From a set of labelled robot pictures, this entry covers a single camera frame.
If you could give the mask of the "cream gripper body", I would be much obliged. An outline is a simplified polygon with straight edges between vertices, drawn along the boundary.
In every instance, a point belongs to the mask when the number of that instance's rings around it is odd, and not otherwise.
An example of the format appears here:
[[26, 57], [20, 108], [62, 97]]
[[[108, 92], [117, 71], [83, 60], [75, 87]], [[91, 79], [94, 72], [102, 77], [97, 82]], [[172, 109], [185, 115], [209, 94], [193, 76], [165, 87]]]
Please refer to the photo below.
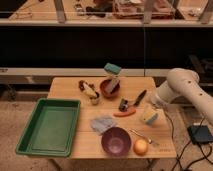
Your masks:
[[158, 111], [151, 105], [146, 105], [141, 115], [141, 121], [151, 126], [158, 119]]

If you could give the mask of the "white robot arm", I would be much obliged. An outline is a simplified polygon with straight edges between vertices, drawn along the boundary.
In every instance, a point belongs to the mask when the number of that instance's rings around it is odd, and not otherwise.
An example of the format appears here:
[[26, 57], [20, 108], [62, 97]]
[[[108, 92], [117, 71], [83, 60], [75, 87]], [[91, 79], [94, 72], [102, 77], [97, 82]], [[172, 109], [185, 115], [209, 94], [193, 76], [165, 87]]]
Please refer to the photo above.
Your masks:
[[193, 70], [171, 69], [166, 80], [150, 93], [147, 102], [155, 108], [165, 108], [180, 96], [191, 102], [213, 126], [213, 97], [199, 86], [199, 75]]

